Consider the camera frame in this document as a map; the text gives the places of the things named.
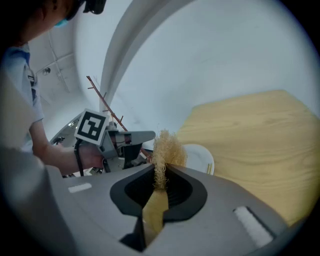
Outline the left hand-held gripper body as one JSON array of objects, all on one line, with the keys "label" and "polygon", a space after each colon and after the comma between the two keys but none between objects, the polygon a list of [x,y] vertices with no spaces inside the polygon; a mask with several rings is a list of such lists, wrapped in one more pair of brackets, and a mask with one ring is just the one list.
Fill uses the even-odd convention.
[{"label": "left hand-held gripper body", "polygon": [[117,145],[118,132],[121,131],[117,130],[114,123],[109,122],[106,116],[89,109],[83,111],[74,133],[77,139],[74,153],[81,173],[84,172],[79,150],[81,144],[96,145],[103,156],[102,164],[107,173],[111,172],[108,159],[124,159],[121,166],[123,170],[134,166],[133,161],[138,158],[142,144]]}]

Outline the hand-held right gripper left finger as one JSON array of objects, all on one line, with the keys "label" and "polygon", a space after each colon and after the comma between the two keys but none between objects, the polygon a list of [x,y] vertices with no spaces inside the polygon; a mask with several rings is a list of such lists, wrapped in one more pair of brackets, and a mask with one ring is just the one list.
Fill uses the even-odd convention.
[{"label": "hand-held right gripper left finger", "polygon": [[62,178],[47,166],[46,247],[58,256],[153,256],[146,250],[142,208],[125,192],[152,168]]}]

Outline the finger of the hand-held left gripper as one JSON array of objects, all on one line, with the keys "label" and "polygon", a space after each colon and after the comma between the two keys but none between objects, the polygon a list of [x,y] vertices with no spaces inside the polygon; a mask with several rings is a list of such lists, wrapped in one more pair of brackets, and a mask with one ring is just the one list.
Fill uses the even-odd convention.
[{"label": "finger of the hand-held left gripper", "polygon": [[156,137],[154,131],[121,131],[116,134],[118,146],[139,145],[153,140]]}]

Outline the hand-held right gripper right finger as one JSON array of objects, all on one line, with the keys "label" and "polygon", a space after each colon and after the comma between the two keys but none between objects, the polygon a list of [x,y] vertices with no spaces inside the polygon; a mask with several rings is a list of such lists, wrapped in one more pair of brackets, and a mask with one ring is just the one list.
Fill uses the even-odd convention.
[{"label": "hand-held right gripper right finger", "polygon": [[238,207],[248,207],[274,236],[288,228],[273,208],[237,183],[181,166],[170,167],[200,181],[207,200],[192,218],[166,223],[146,248],[148,256],[244,256],[256,251],[234,213]]}]

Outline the tan sponge cloth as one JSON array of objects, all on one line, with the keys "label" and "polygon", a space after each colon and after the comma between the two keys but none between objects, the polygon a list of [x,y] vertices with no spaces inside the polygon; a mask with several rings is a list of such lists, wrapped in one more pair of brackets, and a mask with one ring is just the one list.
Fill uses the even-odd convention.
[{"label": "tan sponge cloth", "polygon": [[154,188],[165,190],[167,181],[166,168],[168,164],[186,167],[187,152],[175,133],[163,129],[154,139],[151,163],[154,165]]}]

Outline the white round plate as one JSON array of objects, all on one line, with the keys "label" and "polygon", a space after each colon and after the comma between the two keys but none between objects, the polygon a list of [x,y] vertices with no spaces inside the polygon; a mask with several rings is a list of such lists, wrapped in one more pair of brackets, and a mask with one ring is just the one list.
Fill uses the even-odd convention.
[{"label": "white round plate", "polygon": [[207,148],[199,144],[185,144],[183,147],[187,153],[187,168],[214,175],[214,158]]}]

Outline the person's left forearm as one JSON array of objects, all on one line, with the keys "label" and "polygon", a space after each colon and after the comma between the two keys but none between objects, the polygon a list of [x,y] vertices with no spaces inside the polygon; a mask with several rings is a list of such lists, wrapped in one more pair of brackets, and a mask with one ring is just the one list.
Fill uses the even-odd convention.
[{"label": "person's left forearm", "polygon": [[33,154],[48,166],[59,169],[65,176],[79,171],[76,155],[72,147],[54,146],[49,143],[34,143]]}]

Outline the person's left hand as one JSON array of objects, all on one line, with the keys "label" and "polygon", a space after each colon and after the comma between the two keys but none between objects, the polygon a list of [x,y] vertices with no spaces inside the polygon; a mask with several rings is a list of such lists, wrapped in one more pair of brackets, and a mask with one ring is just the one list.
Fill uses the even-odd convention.
[{"label": "person's left hand", "polygon": [[94,144],[82,144],[79,156],[83,169],[103,168],[103,156]]}]

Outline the red-brown wooden coat rack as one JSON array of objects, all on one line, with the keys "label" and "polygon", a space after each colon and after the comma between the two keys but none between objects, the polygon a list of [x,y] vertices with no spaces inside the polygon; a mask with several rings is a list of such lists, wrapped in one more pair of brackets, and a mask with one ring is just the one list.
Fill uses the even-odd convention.
[{"label": "red-brown wooden coat rack", "polygon": [[[94,89],[96,94],[98,95],[98,97],[100,98],[101,102],[103,103],[103,105],[106,107],[107,112],[110,113],[110,115],[112,116],[113,119],[115,119],[117,121],[117,123],[123,128],[123,130],[125,132],[127,132],[127,128],[123,125],[122,120],[123,117],[121,117],[120,119],[116,116],[116,114],[113,112],[113,110],[110,108],[110,106],[107,104],[106,100],[105,100],[105,96],[107,95],[107,93],[104,94],[104,96],[101,95],[100,91],[98,90],[97,86],[94,84],[93,80],[91,79],[91,77],[89,75],[86,76],[86,78],[89,80],[91,87],[88,87],[88,90]],[[140,152],[146,157],[146,160],[148,162],[151,161],[151,156],[150,154],[143,148],[141,147]]]}]

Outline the light blue shirt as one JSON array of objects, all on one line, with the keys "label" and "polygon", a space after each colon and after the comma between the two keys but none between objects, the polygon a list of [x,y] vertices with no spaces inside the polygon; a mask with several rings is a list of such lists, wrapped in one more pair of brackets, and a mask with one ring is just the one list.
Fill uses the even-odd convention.
[{"label": "light blue shirt", "polygon": [[34,112],[33,123],[41,121],[44,113],[41,105],[38,77],[30,68],[30,48],[26,43],[22,46],[9,47],[3,55],[1,65],[14,87]]}]

